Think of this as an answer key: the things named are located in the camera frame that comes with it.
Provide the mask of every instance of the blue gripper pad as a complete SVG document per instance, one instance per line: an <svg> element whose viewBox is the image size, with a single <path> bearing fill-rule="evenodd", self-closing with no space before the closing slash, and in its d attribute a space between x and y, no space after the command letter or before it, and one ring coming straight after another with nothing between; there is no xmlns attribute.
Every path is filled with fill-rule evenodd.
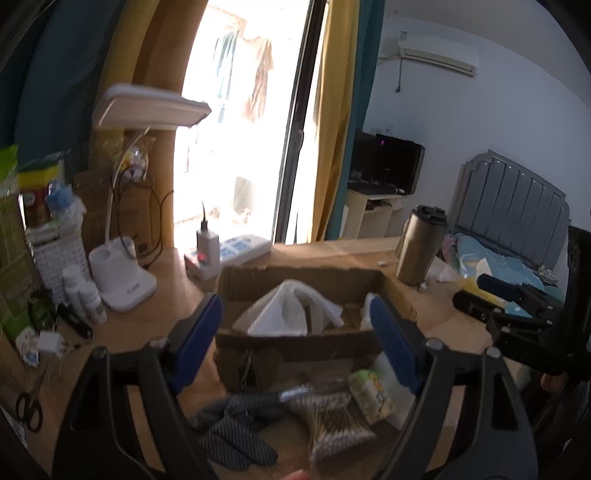
<svg viewBox="0 0 591 480"><path fill-rule="evenodd" d="M396 308L386 305L380 296L372 300L369 314L398 381L418 394L428 374L425 337L413 322L402 319Z"/></svg>
<svg viewBox="0 0 591 480"><path fill-rule="evenodd" d="M168 335L163 364L175 395L193 383L223 319L223 302L207 293L190 317L179 321Z"/></svg>

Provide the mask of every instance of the blue bedding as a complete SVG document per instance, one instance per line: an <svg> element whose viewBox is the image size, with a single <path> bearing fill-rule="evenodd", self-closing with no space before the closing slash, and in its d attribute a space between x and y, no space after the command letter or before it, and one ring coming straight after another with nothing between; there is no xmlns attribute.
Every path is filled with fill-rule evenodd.
<svg viewBox="0 0 591 480"><path fill-rule="evenodd" d="M469 235L458 233L455 237L457 239L456 248L459 273L462 277L476 278L476 264L482 258L486 258L493 277L514 285L529 284L539 290L545 291L542 281L521 260L494 253ZM531 318L530 314L514 302L506 304L504 308L509 314Z"/></svg>

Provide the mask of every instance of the lamp base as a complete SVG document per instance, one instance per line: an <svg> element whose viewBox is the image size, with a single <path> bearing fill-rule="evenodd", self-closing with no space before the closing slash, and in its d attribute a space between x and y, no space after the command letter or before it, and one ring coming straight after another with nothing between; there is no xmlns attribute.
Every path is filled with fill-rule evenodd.
<svg viewBox="0 0 591 480"><path fill-rule="evenodd" d="M134 258L134 242L129 237L117 237L96 247L88 256L100 297L118 313L134 309L156 291L156 277Z"/></svg>
<svg viewBox="0 0 591 480"><path fill-rule="evenodd" d="M138 274L133 282L121 285L116 291L110 293L100 292L100 297L114 312L125 313L150 298L155 291L156 277L138 267Z"/></svg>

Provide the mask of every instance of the desk lamp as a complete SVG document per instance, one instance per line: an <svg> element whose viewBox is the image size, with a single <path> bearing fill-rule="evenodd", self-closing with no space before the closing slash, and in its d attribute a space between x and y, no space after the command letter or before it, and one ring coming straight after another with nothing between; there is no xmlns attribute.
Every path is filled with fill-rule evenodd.
<svg viewBox="0 0 591 480"><path fill-rule="evenodd" d="M192 127L210 113L206 103L187 100L168 90L127 83L113 85L95 107L92 116L95 130L133 130L117 159L109 190L105 243L89 255L90 270L100 296L116 312L130 311L156 290L156 277L138 265L133 240L128 236L109 239L113 193L125 155L151 129Z"/></svg>

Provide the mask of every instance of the white basket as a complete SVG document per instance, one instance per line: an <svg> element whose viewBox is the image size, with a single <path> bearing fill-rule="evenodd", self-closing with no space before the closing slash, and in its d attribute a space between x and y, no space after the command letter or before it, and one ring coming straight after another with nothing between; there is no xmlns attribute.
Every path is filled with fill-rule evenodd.
<svg viewBox="0 0 591 480"><path fill-rule="evenodd" d="M82 236L79 233L40 247L33 246L33 258L43 284L51 290L53 303L56 305L63 303L65 299L61 271L68 265L78 265L82 276L90 280L86 252L82 244Z"/></svg>

